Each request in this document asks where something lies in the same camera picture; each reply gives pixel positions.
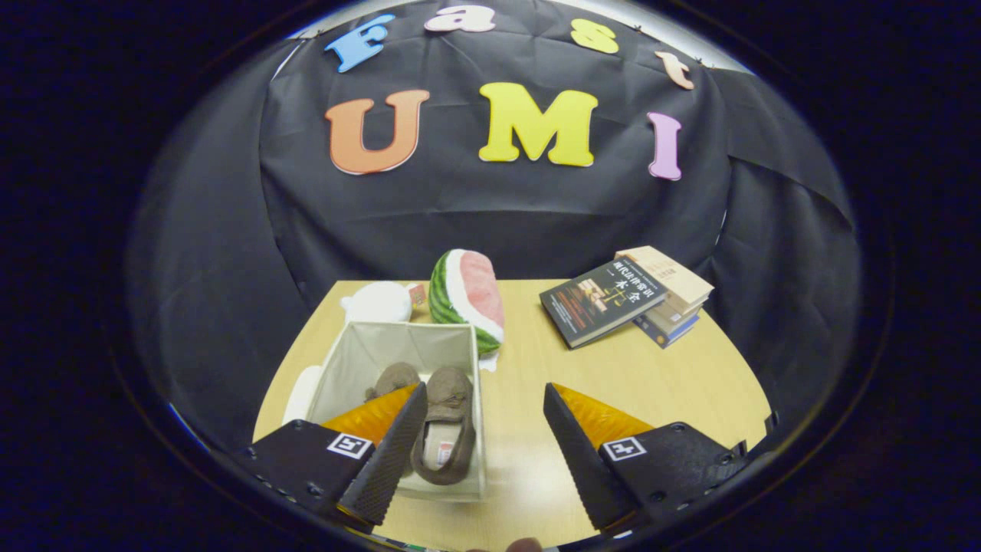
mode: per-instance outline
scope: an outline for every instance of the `yellow letter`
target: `yellow letter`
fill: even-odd
[[[481,148],[484,161],[514,161],[518,148],[511,142],[511,131],[525,147],[528,158],[538,160],[553,136],[555,147],[548,160],[556,165],[589,167],[590,116],[598,105],[595,96],[578,90],[563,90],[542,113],[528,91],[516,83],[488,83],[481,95],[490,100],[490,135]]]
[[[620,50],[620,45],[613,38],[616,34],[609,27],[593,23],[590,20],[572,20],[572,39],[580,46],[586,46],[603,52],[604,54],[615,54]]]

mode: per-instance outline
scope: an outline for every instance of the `small box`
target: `small box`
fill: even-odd
[[[466,478],[452,485],[433,485],[417,473],[402,477],[396,495],[443,502],[477,502],[486,486],[481,381],[477,335],[470,324],[348,322],[321,365],[300,373],[283,423],[305,419],[324,423],[364,404],[365,390],[375,386],[386,367],[408,362],[428,381],[435,371],[452,366],[473,384],[473,423],[477,434]]]

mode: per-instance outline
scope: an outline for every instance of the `shoe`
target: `shoe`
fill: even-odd
[[[365,402],[378,399],[382,395],[419,383],[419,381],[419,373],[416,372],[415,366],[408,362],[396,362],[382,372],[378,382],[375,383],[375,387],[365,390]]]
[[[426,383],[429,408],[412,447],[412,469],[433,485],[451,485],[467,476],[477,440],[473,423],[474,386],[463,372],[437,370]]]

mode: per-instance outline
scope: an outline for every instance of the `letter m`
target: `letter m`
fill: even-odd
[[[490,100],[488,144],[479,153],[484,161],[514,161],[518,158],[518,148],[511,141],[513,130],[532,161],[537,161],[552,137],[556,137],[555,147],[548,152],[549,161],[576,167],[593,164],[590,116],[598,105],[595,96],[578,90],[563,90],[542,113],[520,84],[488,83],[481,86],[481,95]]]

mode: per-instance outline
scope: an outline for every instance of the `white plush toy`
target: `white plush toy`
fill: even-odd
[[[419,284],[401,286],[394,282],[372,282],[340,300],[345,322],[408,322],[412,317],[412,293]]]

